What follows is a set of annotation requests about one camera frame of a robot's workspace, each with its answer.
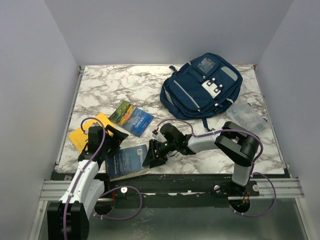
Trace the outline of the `Animal Farm blue book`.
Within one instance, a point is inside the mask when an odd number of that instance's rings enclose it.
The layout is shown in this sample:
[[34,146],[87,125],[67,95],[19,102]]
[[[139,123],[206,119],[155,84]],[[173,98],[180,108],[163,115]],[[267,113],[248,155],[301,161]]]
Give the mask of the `Animal Farm blue book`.
[[154,116],[123,101],[108,119],[136,137],[141,137],[154,120]]

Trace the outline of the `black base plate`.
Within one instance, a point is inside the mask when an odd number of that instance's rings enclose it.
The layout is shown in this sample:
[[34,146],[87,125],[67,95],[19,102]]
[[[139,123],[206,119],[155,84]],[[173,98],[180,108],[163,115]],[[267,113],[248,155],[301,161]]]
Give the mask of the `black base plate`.
[[133,208],[130,194],[141,193],[148,208],[224,208],[233,201],[294,198],[300,195],[296,178],[276,175],[270,179],[257,174],[244,190],[231,185],[229,174],[146,174],[122,180],[105,180],[105,189],[134,187],[127,193],[116,191],[123,208]]

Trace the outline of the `yellow notebook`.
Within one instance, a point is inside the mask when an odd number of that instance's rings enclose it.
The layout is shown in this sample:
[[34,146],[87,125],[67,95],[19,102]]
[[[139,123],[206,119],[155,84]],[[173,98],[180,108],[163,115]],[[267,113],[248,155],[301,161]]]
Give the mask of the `yellow notebook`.
[[[112,127],[116,127],[103,113],[98,114],[95,116],[96,119],[100,120],[103,125],[106,127],[107,125],[110,125]],[[85,130],[86,133],[81,129],[81,127],[77,128],[73,132],[71,132],[68,137],[75,146],[75,148],[80,153],[86,143],[88,142],[88,130],[89,127],[91,127],[93,124],[98,124],[98,122],[94,119],[86,120],[85,123],[82,124],[82,128]]]

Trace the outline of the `navy blue student backpack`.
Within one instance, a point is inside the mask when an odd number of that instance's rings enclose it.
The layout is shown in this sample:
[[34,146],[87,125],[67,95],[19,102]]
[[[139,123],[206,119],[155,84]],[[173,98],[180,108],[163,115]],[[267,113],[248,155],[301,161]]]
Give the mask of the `navy blue student backpack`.
[[170,66],[172,75],[160,91],[160,102],[179,120],[207,120],[224,113],[238,98],[243,83],[240,72],[217,54],[206,53],[180,69]]

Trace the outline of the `dark book underneath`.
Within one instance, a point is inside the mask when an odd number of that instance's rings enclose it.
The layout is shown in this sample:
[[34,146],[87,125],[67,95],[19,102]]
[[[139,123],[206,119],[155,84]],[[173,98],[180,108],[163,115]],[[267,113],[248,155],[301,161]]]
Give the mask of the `dark book underneath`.
[[114,156],[109,157],[105,163],[110,180],[118,181],[147,174],[149,167],[142,166],[147,152],[147,146],[143,144],[120,149]]

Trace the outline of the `clear plastic organizer box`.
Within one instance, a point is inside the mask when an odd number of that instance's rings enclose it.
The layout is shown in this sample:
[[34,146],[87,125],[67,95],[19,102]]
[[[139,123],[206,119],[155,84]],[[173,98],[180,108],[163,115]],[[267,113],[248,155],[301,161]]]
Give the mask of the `clear plastic organizer box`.
[[255,135],[260,135],[269,128],[267,120],[260,116],[246,101],[235,102],[225,113],[239,126]]

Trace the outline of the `aluminium rail frame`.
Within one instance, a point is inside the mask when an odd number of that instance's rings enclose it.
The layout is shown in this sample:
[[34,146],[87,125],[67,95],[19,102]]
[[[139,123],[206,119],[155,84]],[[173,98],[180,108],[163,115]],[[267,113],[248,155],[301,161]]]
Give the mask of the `aluminium rail frame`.
[[[68,173],[63,175],[62,173],[58,173],[56,170],[58,169],[58,165],[61,162],[61,156],[63,154],[63,149],[65,147],[67,140],[64,140],[63,144],[61,144],[60,149],[59,149],[59,154],[60,156],[58,157],[56,163],[55,163],[55,169],[52,172],[51,178],[50,180],[45,180],[43,182],[42,185],[42,189],[41,189],[41,193],[40,193],[40,198],[39,198],[39,204],[38,204],[38,211],[41,213],[37,213],[36,217],[34,219],[34,223],[32,225],[32,229],[31,229],[31,234],[29,236],[29,240],[40,240],[41,236],[43,234],[43,226],[44,226],[44,222],[45,222],[45,213],[42,212],[44,211],[45,207],[46,210],[49,206],[50,203],[53,202],[58,202],[58,200],[64,195],[64,193],[66,192],[66,190],[68,189],[70,183],[72,182],[71,180],[73,179],[74,175]],[[273,199],[273,203],[270,206],[269,210],[266,210],[267,213],[263,214],[263,213],[257,213],[255,215],[257,216],[247,216],[247,218],[264,218],[267,216],[268,213],[272,213],[272,209],[276,209],[279,208],[280,203],[282,203],[283,201],[287,200],[287,199],[292,199],[294,200],[294,203],[290,203],[290,207],[289,210],[295,209],[296,213],[295,213],[295,217],[289,218],[289,216],[284,219],[284,220],[288,220],[289,224],[292,225],[292,227],[294,226],[294,220],[297,222],[299,221],[299,229],[300,232],[302,232],[302,235],[304,237],[305,240],[314,240],[317,239],[317,236],[313,236],[313,229],[310,229],[309,227],[309,223],[308,223],[308,219],[309,217],[307,216],[307,210],[305,210],[305,202],[304,202],[304,192],[302,189],[302,185],[300,183],[300,180],[298,177],[296,178],[292,178],[291,175],[289,174],[289,172],[287,171],[287,166],[284,168],[285,170],[285,174],[283,175],[263,175],[262,173],[257,172],[256,175],[261,175],[263,177],[265,177],[267,180],[271,179],[272,176],[283,176],[284,178],[290,178],[290,179],[298,179],[299,181],[299,185],[300,185],[300,194],[298,196],[295,197],[291,197],[291,198],[272,198]],[[98,173],[97,174],[97,178],[99,177],[103,177],[104,175],[106,175],[106,173]],[[118,186],[117,189],[122,189],[121,191],[126,190],[125,188],[129,188],[127,186]],[[253,201],[264,201],[264,200],[271,200],[271,198],[259,198],[259,199],[251,199],[251,204],[253,204]],[[144,204],[144,200],[142,200],[142,205],[140,207],[140,209],[143,208],[147,208],[146,206],[143,205]],[[177,207],[177,208],[200,208],[200,207],[214,207],[216,209],[222,209],[222,208],[226,208],[226,207],[215,207],[215,206],[197,206],[197,207]]]

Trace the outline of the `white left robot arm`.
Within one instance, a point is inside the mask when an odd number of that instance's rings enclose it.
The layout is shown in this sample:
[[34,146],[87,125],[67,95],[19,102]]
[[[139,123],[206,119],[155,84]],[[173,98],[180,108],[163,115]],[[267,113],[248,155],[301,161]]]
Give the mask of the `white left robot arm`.
[[72,181],[57,201],[47,208],[47,231],[50,240],[86,240],[90,231],[90,215],[99,197],[110,194],[107,174],[96,177],[101,165],[120,150],[128,134],[111,125],[94,123],[87,130],[87,140],[78,156]]

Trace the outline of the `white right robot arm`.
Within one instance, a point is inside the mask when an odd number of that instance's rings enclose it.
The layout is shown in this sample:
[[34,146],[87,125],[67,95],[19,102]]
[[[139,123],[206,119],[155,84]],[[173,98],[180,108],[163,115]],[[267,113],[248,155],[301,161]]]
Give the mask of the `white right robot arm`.
[[263,152],[258,136],[231,121],[227,121],[221,129],[198,135],[193,132],[183,134],[174,125],[166,123],[153,134],[155,139],[148,143],[143,167],[162,166],[168,161],[169,153],[173,152],[191,156],[218,149],[234,162],[230,191],[236,196],[247,192],[254,162]]

